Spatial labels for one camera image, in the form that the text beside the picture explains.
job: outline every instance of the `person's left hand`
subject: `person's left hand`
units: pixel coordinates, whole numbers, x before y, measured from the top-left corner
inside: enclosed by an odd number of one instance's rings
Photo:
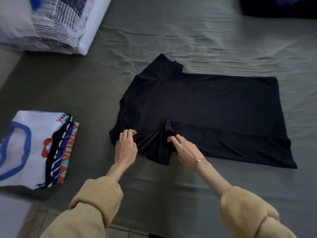
[[[120,133],[120,138],[116,144],[115,164],[123,165],[125,168],[128,168],[134,163],[138,152],[137,145],[133,141],[133,135],[136,133],[137,132],[133,129],[125,129]]]

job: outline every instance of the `hand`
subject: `hand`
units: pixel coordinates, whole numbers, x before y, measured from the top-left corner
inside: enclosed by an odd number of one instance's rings
[[[133,141],[133,135],[137,132],[132,129],[125,129],[120,133],[120,138],[116,143],[116,153],[114,164],[122,165],[126,169],[134,163],[137,156],[138,148]]]
[[[167,142],[171,141],[177,150],[177,158],[187,167],[194,168],[197,162],[196,159],[201,160],[204,158],[196,145],[187,141],[184,137],[180,135],[168,137]]]

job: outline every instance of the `black t-shirt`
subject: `black t-shirt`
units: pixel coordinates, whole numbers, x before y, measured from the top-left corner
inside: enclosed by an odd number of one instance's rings
[[[169,164],[180,134],[208,157],[297,168],[291,154],[275,77],[183,73],[159,55],[137,75],[120,101],[113,145],[124,129],[138,133],[138,153]]]

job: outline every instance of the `sleeve cuff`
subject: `sleeve cuff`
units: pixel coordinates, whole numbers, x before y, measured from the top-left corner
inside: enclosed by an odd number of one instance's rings
[[[122,197],[120,185],[112,178],[104,176],[96,180],[89,179],[75,195],[69,208],[75,208],[79,202],[93,205],[101,212],[107,228],[119,210]]]
[[[279,220],[273,206],[259,196],[231,187],[220,200],[220,212],[226,228],[235,238],[253,238],[266,217]]]

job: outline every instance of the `black sleeve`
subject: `black sleeve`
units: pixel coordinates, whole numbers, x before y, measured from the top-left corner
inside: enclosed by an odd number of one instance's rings
[[[138,78],[164,81],[170,79],[174,72],[182,72],[183,65],[172,62],[163,54],[160,54],[152,63],[147,66],[143,72],[137,75]]]

